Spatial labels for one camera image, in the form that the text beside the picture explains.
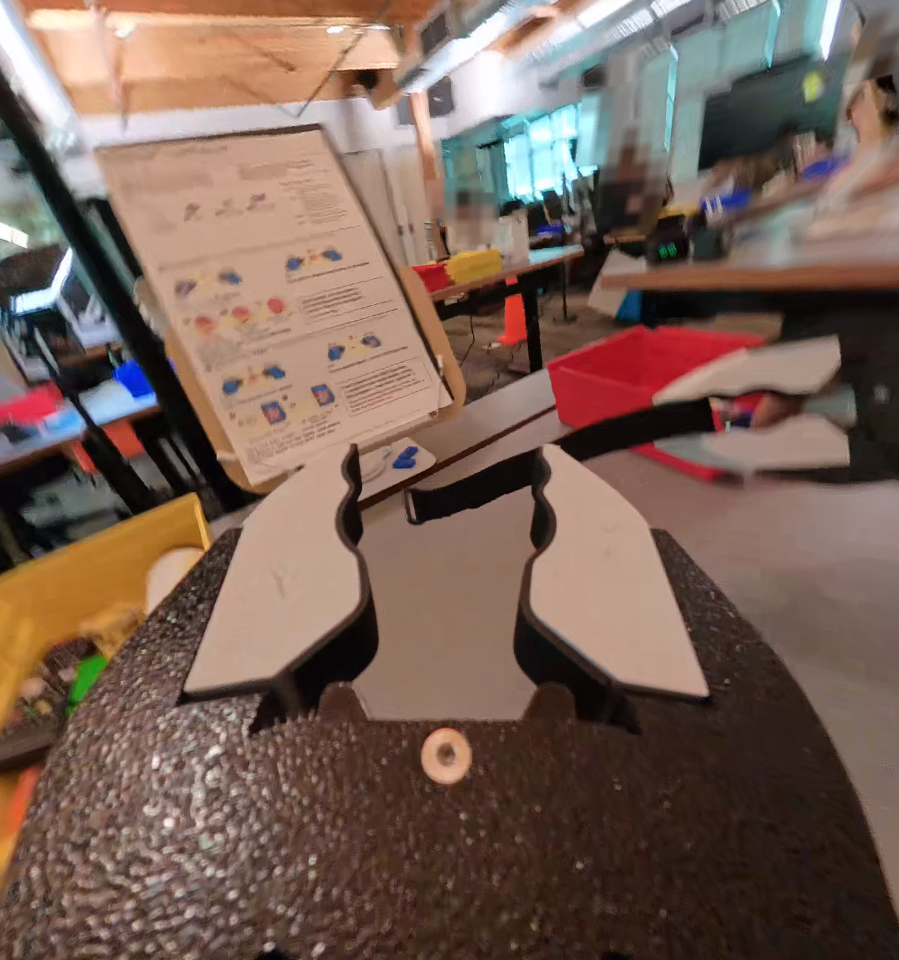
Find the small black display device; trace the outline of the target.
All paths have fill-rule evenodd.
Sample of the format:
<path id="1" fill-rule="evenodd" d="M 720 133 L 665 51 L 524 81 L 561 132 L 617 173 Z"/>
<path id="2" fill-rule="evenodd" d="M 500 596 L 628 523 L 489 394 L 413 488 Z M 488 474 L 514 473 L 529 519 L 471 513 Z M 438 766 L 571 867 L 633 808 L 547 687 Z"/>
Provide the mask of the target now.
<path id="1" fill-rule="evenodd" d="M 693 215 L 674 213 L 660 216 L 644 241 L 644 258 L 649 268 L 687 261 L 692 254 L 689 228 Z"/>

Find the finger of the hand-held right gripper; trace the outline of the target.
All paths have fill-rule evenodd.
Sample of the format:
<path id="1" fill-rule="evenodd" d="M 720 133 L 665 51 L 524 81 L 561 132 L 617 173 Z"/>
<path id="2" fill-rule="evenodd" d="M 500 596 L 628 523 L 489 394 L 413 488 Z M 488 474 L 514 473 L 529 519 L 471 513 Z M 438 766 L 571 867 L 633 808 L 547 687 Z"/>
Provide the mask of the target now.
<path id="1" fill-rule="evenodd" d="M 743 476 L 848 467 L 849 438 L 827 417 L 800 414 L 768 427 L 731 427 L 702 438 L 708 465 Z"/>
<path id="2" fill-rule="evenodd" d="M 842 364 L 838 337 L 774 342 L 721 355 L 657 390 L 654 405 L 706 399 L 734 400 L 752 394 L 811 397 Z"/>

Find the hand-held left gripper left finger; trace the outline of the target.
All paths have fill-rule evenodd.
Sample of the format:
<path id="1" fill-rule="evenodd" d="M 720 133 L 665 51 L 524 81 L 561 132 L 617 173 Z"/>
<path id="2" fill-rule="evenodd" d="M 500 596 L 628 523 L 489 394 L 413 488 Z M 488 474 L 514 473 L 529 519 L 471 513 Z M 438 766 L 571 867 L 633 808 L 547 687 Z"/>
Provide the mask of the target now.
<path id="1" fill-rule="evenodd" d="M 244 521 L 182 686 L 185 703 L 259 694 L 277 717 L 319 707 L 379 650 L 365 558 L 360 453 L 335 445 Z"/>

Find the blue plastic bin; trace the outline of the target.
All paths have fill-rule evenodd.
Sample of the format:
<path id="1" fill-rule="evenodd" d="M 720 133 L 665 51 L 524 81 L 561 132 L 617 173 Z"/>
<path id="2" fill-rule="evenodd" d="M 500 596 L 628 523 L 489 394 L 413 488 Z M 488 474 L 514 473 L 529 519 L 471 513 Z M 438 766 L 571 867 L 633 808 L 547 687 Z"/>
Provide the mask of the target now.
<path id="1" fill-rule="evenodd" d="M 135 400 L 155 396 L 153 386 L 143 367 L 135 358 L 117 366 L 112 372 L 112 379 L 121 385 Z"/>

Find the black remote control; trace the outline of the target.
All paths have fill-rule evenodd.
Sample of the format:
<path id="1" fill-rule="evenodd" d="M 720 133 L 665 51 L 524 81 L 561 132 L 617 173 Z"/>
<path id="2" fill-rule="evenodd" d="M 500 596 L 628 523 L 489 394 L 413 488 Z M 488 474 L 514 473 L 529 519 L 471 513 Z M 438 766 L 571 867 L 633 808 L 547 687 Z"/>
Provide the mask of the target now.
<path id="1" fill-rule="evenodd" d="M 98 652 L 88 636 L 52 647 L 22 682 L 0 728 L 0 775 L 41 762 L 63 733 L 79 667 Z"/>

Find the yellow plastic bin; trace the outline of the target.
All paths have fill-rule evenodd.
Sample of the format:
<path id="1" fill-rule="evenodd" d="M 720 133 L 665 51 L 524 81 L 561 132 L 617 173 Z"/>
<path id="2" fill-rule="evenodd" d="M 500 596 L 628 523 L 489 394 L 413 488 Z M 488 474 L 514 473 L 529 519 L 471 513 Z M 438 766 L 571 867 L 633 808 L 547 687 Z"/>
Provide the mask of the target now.
<path id="1" fill-rule="evenodd" d="M 201 502 L 188 494 L 0 574 L 0 729 L 52 647 L 141 612 L 150 570 L 164 555 L 204 553 L 212 542 Z M 22 825 L 18 779 L 0 774 L 0 882 Z"/>

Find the orange traffic cone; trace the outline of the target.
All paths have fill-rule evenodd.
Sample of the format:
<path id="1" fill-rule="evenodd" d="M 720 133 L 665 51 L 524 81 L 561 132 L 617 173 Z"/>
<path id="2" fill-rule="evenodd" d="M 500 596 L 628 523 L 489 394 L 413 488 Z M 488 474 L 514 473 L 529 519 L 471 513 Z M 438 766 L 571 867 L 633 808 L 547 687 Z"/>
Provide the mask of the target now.
<path id="1" fill-rule="evenodd" d="M 497 343 L 504 347 L 518 347 L 528 340 L 526 308 L 521 294 L 509 295 L 503 306 L 503 332 Z"/>

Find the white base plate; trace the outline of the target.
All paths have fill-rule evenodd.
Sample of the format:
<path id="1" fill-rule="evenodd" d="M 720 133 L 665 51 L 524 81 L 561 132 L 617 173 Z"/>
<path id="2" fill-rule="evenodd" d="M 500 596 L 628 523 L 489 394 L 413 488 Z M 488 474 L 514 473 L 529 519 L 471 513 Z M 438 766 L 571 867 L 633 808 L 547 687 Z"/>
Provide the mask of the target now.
<path id="1" fill-rule="evenodd" d="M 405 447 L 415 445 L 419 448 L 417 465 L 413 470 L 401 471 L 392 468 L 392 460 Z M 387 489 L 408 479 L 414 478 L 436 466 L 434 454 L 421 446 L 414 438 L 393 439 L 384 446 L 362 453 L 359 458 L 363 484 L 376 489 Z"/>

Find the person's right hand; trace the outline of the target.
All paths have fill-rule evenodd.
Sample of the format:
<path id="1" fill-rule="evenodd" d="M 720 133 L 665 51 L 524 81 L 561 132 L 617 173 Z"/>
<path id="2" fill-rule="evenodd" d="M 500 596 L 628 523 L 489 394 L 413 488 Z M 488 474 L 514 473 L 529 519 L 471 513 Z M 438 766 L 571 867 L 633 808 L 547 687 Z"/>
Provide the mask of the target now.
<path id="1" fill-rule="evenodd" d="M 767 393 L 756 403 L 750 416 L 749 428 L 768 430 L 779 426 L 803 414 L 808 401 L 806 396 Z"/>

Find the black vertical pole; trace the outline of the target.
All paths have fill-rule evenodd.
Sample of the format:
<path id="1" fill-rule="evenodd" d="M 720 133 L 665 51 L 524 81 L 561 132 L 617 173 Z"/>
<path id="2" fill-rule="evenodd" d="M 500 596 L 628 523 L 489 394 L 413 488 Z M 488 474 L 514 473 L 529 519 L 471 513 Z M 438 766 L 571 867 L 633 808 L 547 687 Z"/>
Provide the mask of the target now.
<path id="1" fill-rule="evenodd" d="M 39 191 L 52 210 L 69 246 L 103 302 L 125 346 L 155 389 L 162 414 L 187 446 L 208 485 L 226 512 L 257 499 L 226 474 L 214 447 L 187 397 L 162 343 L 152 333 L 133 297 L 83 217 L 81 209 L 50 156 L 35 126 L 0 68 L 0 121 L 11 135 Z"/>

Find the printed instruction sheet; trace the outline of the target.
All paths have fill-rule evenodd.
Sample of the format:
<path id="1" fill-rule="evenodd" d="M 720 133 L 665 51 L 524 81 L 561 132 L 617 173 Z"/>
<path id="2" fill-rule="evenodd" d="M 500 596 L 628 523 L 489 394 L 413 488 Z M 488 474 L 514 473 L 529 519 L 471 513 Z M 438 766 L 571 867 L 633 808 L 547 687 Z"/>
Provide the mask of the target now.
<path id="1" fill-rule="evenodd" d="M 95 157 L 252 485 L 449 400 L 397 266 L 322 126 Z"/>

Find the stack of yellow bins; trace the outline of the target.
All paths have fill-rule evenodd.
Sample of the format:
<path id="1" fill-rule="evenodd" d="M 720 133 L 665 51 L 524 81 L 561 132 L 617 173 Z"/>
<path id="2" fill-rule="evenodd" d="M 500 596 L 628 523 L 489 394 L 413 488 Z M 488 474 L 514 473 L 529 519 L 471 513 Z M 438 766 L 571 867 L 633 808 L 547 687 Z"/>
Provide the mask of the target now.
<path id="1" fill-rule="evenodd" d="M 490 279 L 504 270 L 504 258 L 497 247 L 466 250 L 443 261 L 451 286 L 466 286 Z"/>

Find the white plastic bottle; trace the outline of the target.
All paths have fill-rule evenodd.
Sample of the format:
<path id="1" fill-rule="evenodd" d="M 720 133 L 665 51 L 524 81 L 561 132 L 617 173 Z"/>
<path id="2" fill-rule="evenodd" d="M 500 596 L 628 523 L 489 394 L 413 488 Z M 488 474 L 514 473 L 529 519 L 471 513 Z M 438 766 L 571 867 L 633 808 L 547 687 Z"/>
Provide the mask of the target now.
<path id="1" fill-rule="evenodd" d="M 155 609 L 203 558 L 204 550 L 196 547 L 178 547 L 161 554 L 151 566 L 145 582 L 145 616 Z"/>

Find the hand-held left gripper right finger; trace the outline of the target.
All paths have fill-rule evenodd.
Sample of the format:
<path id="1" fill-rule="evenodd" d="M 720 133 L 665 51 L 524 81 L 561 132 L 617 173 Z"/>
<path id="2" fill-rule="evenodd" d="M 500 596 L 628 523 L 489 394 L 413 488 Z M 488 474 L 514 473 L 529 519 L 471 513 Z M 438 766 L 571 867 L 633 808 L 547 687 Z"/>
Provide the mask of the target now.
<path id="1" fill-rule="evenodd" d="M 648 522 L 554 444 L 532 456 L 532 553 L 515 615 L 517 666 L 580 721 L 639 727 L 637 701 L 707 706 L 711 691 Z"/>

